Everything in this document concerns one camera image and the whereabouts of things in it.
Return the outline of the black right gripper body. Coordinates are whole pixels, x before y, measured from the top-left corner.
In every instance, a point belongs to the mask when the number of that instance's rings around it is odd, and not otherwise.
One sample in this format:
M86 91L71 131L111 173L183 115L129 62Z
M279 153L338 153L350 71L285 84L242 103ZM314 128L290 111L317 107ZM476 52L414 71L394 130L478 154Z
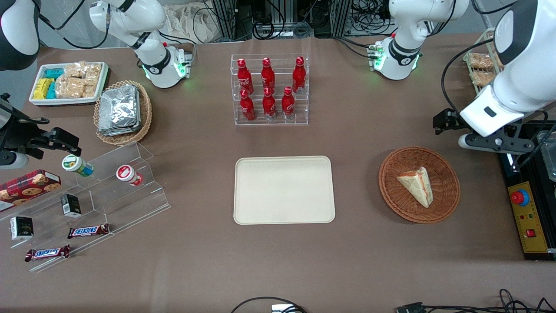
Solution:
M40 129L22 132L19 135L17 152L42 159L44 154L42 149L57 150L59 148L55 142L57 134L58 130L56 129L49 132Z

